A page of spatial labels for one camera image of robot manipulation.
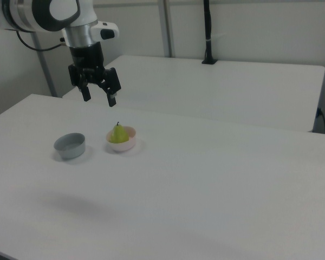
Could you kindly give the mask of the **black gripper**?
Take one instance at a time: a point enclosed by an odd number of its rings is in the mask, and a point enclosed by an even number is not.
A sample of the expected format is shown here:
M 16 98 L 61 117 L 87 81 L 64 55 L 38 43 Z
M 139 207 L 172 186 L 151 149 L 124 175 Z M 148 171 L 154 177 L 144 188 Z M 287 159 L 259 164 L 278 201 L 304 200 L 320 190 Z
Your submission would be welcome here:
M 73 64 L 68 66 L 71 84 L 78 86 L 85 102 L 91 99 L 88 83 L 96 84 L 106 93 L 110 107 L 116 105 L 121 84 L 115 68 L 105 69 L 101 43 L 86 47 L 70 47 Z

